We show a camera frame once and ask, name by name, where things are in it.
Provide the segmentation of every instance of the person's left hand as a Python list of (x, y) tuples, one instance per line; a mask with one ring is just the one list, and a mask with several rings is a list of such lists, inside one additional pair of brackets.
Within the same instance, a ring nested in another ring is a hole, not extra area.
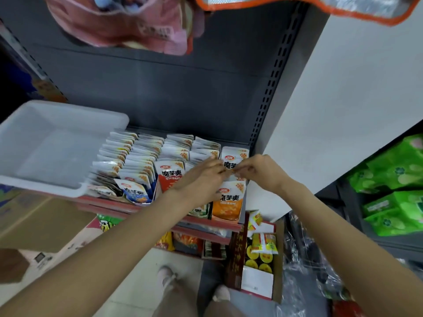
[(223, 160), (210, 157), (189, 170), (171, 189), (179, 192), (194, 209), (219, 200), (219, 187), (231, 174)]

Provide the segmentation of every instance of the hand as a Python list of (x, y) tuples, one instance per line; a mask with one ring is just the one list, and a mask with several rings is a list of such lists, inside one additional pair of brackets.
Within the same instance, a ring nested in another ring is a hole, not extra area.
[(269, 155), (255, 155), (244, 159), (235, 168), (237, 177), (255, 181), (263, 189), (280, 193), (281, 188), (291, 178)]
[(183, 196), (191, 210), (219, 200), (219, 187), (231, 174), (223, 165), (223, 160), (210, 157), (189, 170), (171, 189)]

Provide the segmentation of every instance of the pink bag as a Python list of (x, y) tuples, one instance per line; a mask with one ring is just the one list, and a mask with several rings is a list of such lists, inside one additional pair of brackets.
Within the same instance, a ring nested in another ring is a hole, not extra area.
[(125, 46), (184, 55), (192, 50), (193, 29), (196, 35), (204, 31), (203, 12), (194, 12), (186, 0), (147, 0), (133, 14), (102, 12), (94, 0), (45, 1), (63, 30), (97, 47)]

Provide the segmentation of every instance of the forearm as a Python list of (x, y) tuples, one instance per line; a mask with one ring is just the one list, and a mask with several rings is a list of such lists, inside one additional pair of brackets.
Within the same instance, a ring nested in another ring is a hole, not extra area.
[(0, 308), (0, 315), (91, 317), (189, 210), (184, 198), (169, 190), (45, 273)]
[(369, 316), (417, 316), (423, 283), (394, 257), (291, 180), (279, 193)]

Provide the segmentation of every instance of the leg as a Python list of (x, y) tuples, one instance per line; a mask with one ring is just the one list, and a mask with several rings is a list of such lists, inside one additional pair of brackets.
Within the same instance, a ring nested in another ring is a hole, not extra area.
[(153, 317), (197, 317), (195, 297), (177, 281), (176, 275), (167, 267), (157, 274), (163, 298), (154, 311)]
[(213, 295), (213, 300), (204, 313), (204, 317), (244, 317), (245, 315), (240, 312), (230, 302), (229, 289), (226, 286), (220, 285)]

